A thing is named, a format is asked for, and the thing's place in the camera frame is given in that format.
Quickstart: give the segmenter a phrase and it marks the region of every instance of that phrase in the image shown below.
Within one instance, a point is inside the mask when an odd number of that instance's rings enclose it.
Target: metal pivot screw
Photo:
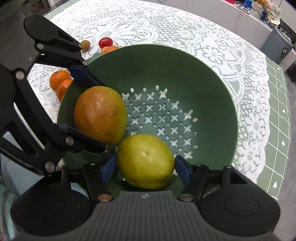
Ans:
[[[72,137],[67,137],[66,138],[66,143],[69,145],[69,146],[73,146],[74,144],[74,140]]]
[[[18,80],[23,80],[24,77],[25,77],[25,74],[24,74],[22,71],[18,71],[18,72],[15,74],[15,77],[16,77]]]
[[[181,194],[179,199],[183,202],[191,202],[193,200],[193,196],[188,193]]]
[[[37,47],[37,49],[42,50],[42,49],[44,48],[44,45],[41,44],[41,43],[37,43],[37,44],[36,44],[36,47]]]
[[[109,194],[101,194],[98,196],[100,202],[109,202],[112,200],[112,196]]]
[[[54,164],[53,164],[51,161],[48,161],[48,162],[45,164],[45,169],[46,169],[49,173],[52,173],[52,172],[54,172],[54,170],[55,170],[55,166],[54,166]]]

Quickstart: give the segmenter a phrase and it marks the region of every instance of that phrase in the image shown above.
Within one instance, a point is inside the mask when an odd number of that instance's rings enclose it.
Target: green tablecloth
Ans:
[[[265,147],[265,167],[257,179],[257,184],[278,200],[288,163],[291,141],[291,113],[287,84],[283,69],[266,58],[270,91],[270,135]]]

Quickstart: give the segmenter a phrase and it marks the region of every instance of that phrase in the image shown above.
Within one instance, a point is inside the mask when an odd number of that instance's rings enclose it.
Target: basket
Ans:
[[[220,169],[233,160],[238,137],[232,98],[215,72],[194,56],[162,45],[131,45],[87,60],[88,69],[122,95],[128,124],[124,136],[151,134],[191,164]],[[60,105],[59,124],[75,126],[73,111],[86,90],[72,81]],[[70,169],[102,162],[116,148],[103,153],[67,152]],[[107,185],[113,197],[122,190],[139,191],[118,173]],[[162,190],[178,196],[184,185],[172,175]]]
[[[263,10],[264,10],[262,7],[255,4],[255,2],[252,2],[252,9],[254,9],[256,12],[260,14],[263,13]]]
[[[258,18],[258,19],[261,17],[261,14],[258,13],[255,9],[250,10],[250,15],[255,17],[255,18]]]

